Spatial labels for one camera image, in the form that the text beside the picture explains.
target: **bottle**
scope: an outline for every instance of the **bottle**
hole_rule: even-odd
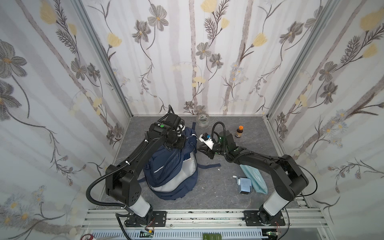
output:
[[[239,129],[236,130],[236,137],[241,137],[241,134],[243,134],[243,126],[239,126]]]

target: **teal cloth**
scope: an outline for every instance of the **teal cloth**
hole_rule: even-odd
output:
[[[251,179],[252,187],[256,192],[268,194],[268,188],[266,187],[264,178],[257,168],[247,165],[240,165],[240,168],[243,170],[247,178]]]

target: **wall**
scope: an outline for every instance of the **wall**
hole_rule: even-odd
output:
[[[83,0],[134,114],[265,114],[325,3]]]
[[[1,238],[73,239],[128,118],[69,1],[1,1],[0,22]]]
[[[338,240],[384,234],[383,7],[341,1],[270,119],[286,152],[317,178],[307,199]]]

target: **gray tabletop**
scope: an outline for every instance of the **gray tabletop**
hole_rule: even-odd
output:
[[[159,117],[133,117],[129,123],[127,133],[122,142],[115,164],[121,162],[137,147],[144,138],[144,131],[147,131],[152,123]],[[185,126],[192,127],[192,122],[196,117],[182,117]],[[196,125],[198,136],[205,132],[211,132],[215,122],[221,121],[225,128],[233,135],[239,125],[244,126],[241,138],[234,137],[238,146],[246,147],[254,152],[276,156],[276,150],[271,137],[264,124],[262,117],[211,117],[208,127],[201,128]],[[216,127],[216,131],[222,131],[221,125]],[[272,179],[267,173],[260,171],[268,188],[268,194],[257,193],[252,189],[250,194],[240,194],[236,184],[236,179],[232,176],[245,177],[245,174],[237,164],[227,162],[223,156],[215,156],[209,159],[201,152],[197,152],[196,160],[198,164],[209,165],[220,163],[220,167],[201,169],[198,168],[198,180],[192,191],[183,198],[176,200],[162,200],[158,198],[148,187],[146,182],[140,183],[142,188],[141,195],[153,205],[156,210],[165,209],[252,209],[259,208],[274,191]],[[102,201],[116,202],[113,198],[103,194]],[[115,209],[116,207],[100,207],[97,209]],[[297,202],[293,201],[287,208],[298,208]]]

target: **backpack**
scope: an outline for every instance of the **backpack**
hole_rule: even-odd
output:
[[[196,132],[185,127],[182,134],[186,136],[182,149],[161,146],[143,168],[148,186],[164,200],[184,197],[197,182]]]

